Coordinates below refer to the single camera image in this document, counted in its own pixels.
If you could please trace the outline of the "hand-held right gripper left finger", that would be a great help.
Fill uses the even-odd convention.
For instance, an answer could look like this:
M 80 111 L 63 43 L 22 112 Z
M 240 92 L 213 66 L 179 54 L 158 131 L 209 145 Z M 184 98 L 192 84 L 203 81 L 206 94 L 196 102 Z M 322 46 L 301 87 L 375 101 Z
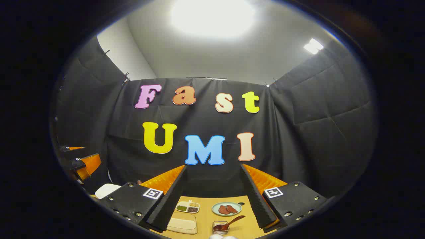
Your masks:
M 124 220 L 159 233 L 165 231 L 187 182 L 182 165 L 144 184 L 128 182 L 100 199 Z

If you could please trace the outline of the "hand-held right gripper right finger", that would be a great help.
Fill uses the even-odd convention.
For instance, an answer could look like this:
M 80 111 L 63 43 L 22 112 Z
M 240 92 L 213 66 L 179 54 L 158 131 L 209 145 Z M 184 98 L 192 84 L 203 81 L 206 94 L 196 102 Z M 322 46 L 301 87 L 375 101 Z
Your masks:
M 300 181 L 283 182 L 246 164 L 240 166 L 242 183 L 260 229 L 265 232 L 312 217 L 327 198 Z

